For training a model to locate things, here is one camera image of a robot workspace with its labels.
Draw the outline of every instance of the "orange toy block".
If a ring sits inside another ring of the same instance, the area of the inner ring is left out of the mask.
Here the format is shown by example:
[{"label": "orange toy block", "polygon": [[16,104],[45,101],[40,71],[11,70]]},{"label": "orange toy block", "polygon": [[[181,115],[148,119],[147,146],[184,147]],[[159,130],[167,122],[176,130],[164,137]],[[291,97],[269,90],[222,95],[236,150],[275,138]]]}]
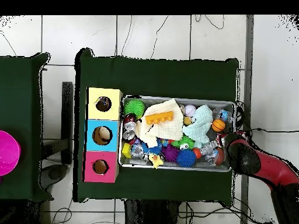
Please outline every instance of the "orange toy block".
[{"label": "orange toy block", "polygon": [[145,116],[145,120],[147,121],[147,124],[157,124],[160,121],[165,122],[166,120],[172,121],[173,120],[173,111],[168,111],[167,113],[159,113],[159,114],[153,114],[149,116]]}]

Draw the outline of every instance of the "black stand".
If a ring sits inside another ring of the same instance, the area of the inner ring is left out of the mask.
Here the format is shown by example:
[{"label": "black stand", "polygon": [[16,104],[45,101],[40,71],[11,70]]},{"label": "black stand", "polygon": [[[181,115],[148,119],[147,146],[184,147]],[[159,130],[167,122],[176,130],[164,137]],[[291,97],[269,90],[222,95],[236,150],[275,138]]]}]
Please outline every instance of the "black stand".
[{"label": "black stand", "polygon": [[73,85],[72,82],[62,83],[61,105],[61,139],[51,141],[42,147],[41,158],[61,152],[61,163],[72,163],[72,109],[73,109]]},{"label": "black stand", "polygon": [[62,83],[61,104],[61,139],[48,142],[41,149],[41,158],[61,152],[61,163],[41,170],[40,181],[43,189],[55,184],[65,177],[67,166],[72,163],[72,109],[73,109],[73,85],[72,82]]}]

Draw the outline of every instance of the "green toy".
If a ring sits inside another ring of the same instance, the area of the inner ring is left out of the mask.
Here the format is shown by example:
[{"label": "green toy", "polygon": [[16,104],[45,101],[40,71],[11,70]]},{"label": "green toy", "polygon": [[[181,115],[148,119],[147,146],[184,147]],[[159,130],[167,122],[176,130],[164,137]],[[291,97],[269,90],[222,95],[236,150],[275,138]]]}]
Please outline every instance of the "green toy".
[{"label": "green toy", "polygon": [[136,118],[139,119],[144,114],[144,103],[141,100],[130,100],[124,106],[124,115],[134,113]]},{"label": "green toy", "polygon": [[194,140],[189,138],[186,135],[183,135],[182,139],[180,141],[173,141],[171,143],[172,146],[179,148],[180,150],[183,149],[193,149],[194,147]]}]

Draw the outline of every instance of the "dark green table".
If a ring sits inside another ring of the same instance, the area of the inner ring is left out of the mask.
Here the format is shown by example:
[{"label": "dark green table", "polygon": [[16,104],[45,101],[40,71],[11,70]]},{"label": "dark green table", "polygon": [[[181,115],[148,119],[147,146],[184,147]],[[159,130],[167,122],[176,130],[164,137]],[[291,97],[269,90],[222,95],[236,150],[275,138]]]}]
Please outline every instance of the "dark green table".
[{"label": "dark green table", "polygon": [[180,171],[120,167],[114,184],[82,182],[87,87],[120,89],[124,95],[235,101],[238,60],[168,61],[76,56],[74,200],[85,198],[222,201],[231,205],[232,171]]},{"label": "dark green table", "polygon": [[48,54],[0,57],[0,130],[21,146],[18,165],[4,176],[0,199],[51,200],[39,187],[41,168],[40,70]]}]

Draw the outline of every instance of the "pink box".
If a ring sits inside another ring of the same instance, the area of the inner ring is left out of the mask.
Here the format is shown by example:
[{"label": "pink box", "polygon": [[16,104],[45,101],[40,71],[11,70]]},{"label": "pink box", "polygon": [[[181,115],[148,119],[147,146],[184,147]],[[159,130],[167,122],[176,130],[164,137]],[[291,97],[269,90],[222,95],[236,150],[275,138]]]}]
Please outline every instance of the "pink box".
[{"label": "pink box", "polygon": [[[98,174],[93,170],[93,164],[97,160],[103,160],[108,166],[104,174]],[[117,152],[109,151],[87,151],[85,161],[84,182],[114,183],[119,173]]]}]

